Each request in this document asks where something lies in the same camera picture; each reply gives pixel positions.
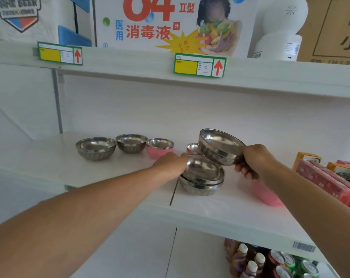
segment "white bottle cap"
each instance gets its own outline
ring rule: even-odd
[[[262,253],[257,253],[255,258],[258,263],[260,264],[265,263],[265,256]]]
[[[243,243],[241,243],[239,245],[238,249],[241,251],[241,253],[247,253],[247,251],[248,251],[248,248],[247,248],[246,244],[243,244]]]
[[[249,270],[251,270],[252,272],[256,272],[257,271],[257,264],[254,261],[249,261],[247,264],[247,267],[249,268]]]

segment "yellow starburst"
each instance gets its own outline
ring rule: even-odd
[[[204,54],[200,51],[200,48],[207,46],[204,44],[205,38],[197,38],[198,29],[194,30],[191,34],[184,36],[184,31],[181,36],[178,37],[170,32],[172,39],[165,39],[168,43],[165,46],[157,46],[158,48],[167,48],[172,53],[184,53],[184,54]]]

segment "black hair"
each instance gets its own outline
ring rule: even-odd
[[[200,0],[200,5],[198,7],[198,18],[197,25],[200,26],[201,22],[208,23],[209,20],[207,18],[207,7],[211,3],[221,3],[224,7],[225,17],[228,18],[230,13],[230,2],[229,0]]]

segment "price tag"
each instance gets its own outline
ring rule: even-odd
[[[39,58],[46,61],[82,65],[82,47],[38,42]]]
[[[226,57],[175,54],[174,73],[201,77],[224,77]]]

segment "person's right arm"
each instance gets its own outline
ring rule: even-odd
[[[243,148],[249,166],[284,203],[341,278],[350,278],[350,208],[279,163],[263,145]],[[251,178],[246,168],[236,171]]]

